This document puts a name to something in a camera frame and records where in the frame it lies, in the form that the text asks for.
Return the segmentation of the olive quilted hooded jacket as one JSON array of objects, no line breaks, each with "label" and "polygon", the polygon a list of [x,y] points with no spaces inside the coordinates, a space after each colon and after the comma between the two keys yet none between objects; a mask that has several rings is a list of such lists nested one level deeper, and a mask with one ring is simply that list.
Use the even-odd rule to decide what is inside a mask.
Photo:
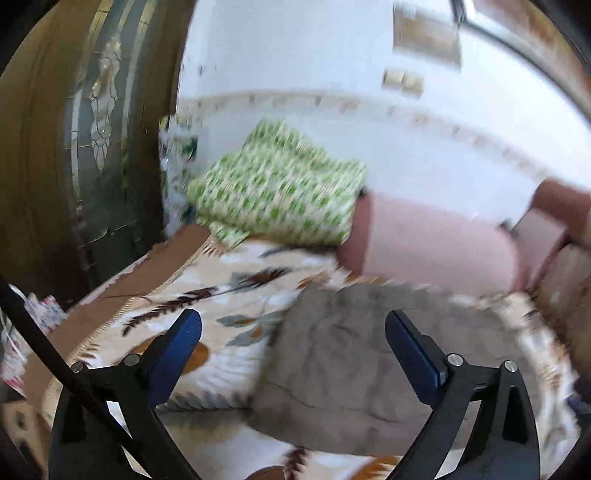
[{"label": "olive quilted hooded jacket", "polygon": [[459,353],[472,365],[516,361],[533,408],[540,408],[525,352],[492,311],[408,286],[310,285],[277,328],[249,427],[310,450],[404,454],[431,410],[417,399],[387,342],[385,322],[393,310],[403,310],[444,352]]}]

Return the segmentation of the leaf pattern plush blanket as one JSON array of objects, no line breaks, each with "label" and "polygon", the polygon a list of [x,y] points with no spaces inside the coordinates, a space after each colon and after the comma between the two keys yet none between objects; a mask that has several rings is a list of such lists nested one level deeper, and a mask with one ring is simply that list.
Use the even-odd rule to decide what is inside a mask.
[{"label": "leaf pattern plush blanket", "polygon": [[201,338],[171,397],[158,408],[172,439],[206,479],[242,479],[280,466],[290,479],[383,479],[423,426],[428,409],[404,400],[409,384],[377,399],[380,424],[394,445],[362,442],[358,450],[287,442],[249,427],[246,410],[270,362],[271,339],[287,325],[304,291],[318,288],[346,300],[386,294],[443,350],[459,346],[468,359],[493,362],[515,355],[528,388],[541,447],[541,473],[550,475],[580,436],[567,406],[575,373],[565,348],[523,293],[471,298],[431,285],[357,276],[331,253],[290,250],[249,240],[229,250],[188,227],[123,270],[72,309],[49,332],[68,362],[116,364],[143,352],[185,308],[202,320]]}]

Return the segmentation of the striped brown sofa backrest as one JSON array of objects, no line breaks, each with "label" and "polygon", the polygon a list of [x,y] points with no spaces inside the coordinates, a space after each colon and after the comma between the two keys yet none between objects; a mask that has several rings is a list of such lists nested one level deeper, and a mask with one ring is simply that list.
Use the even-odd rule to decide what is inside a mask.
[{"label": "striped brown sofa backrest", "polygon": [[534,292],[534,303],[574,368],[590,378],[590,252],[574,244],[564,247]]}]

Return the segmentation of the green checkered folded quilt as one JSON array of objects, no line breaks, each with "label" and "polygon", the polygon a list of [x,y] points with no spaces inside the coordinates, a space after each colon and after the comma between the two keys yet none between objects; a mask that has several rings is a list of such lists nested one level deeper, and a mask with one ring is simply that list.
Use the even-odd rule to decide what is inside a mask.
[{"label": "green checkered folded quilt", "polygon": [[368,168],[328,155],[283,121],[263,120],[187,184],[195,219],[230,247],[250,235],[291,245],[341,245]]}]

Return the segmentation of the pink bolster cushion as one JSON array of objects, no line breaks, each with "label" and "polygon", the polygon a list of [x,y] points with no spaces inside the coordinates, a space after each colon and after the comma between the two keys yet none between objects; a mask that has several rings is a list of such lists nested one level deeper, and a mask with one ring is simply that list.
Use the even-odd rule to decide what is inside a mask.
[{"label": "pink bolster cushion", "polygon": [[356,201],[352,231],[337,258],[356,275],[474,297],[519,291],[528,279],[506,229],[378,193]]}]

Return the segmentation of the floral patterned bag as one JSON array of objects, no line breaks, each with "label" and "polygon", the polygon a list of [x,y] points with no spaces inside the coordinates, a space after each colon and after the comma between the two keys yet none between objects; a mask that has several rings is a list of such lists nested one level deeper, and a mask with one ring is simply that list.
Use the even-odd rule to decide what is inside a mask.
[{"label": "floral patterned bag", "polygon": [[194,175],[197,147],[197,128],[189,117],[162,117],[158,123],[158,159],[163,231],[166,237],[172,237],[194,219],[186,189]]}]

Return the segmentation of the dark stained glass door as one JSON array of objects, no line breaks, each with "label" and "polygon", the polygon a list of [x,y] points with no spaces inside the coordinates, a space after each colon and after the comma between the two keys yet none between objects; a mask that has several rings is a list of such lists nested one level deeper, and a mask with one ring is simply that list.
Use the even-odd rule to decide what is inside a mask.
[{"label": "dark stained glass door", "polygon": [[1,75],[1,274],[70,307],[162,239],[190,1],[51,1]]}]

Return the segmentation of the gold wall switch plate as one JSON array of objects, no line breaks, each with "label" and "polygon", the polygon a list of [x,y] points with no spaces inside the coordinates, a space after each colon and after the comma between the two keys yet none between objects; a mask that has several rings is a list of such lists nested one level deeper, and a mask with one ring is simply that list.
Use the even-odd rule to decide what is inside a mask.
[{"label": "gold wall switch plate", "polygon": [[401,70],[386,70],[382,86],[403,94],[420,97],[424,93],[425,81],[421,75]]}]

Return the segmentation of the framed wall picture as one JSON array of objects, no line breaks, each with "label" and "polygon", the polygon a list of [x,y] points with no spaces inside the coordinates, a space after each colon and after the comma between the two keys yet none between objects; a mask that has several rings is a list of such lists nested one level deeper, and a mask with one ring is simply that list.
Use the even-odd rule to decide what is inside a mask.
[{"label": "framed wall picture", "polygon": [[459,70],[462,49],[451,1],[394,1],[394,49]]}]

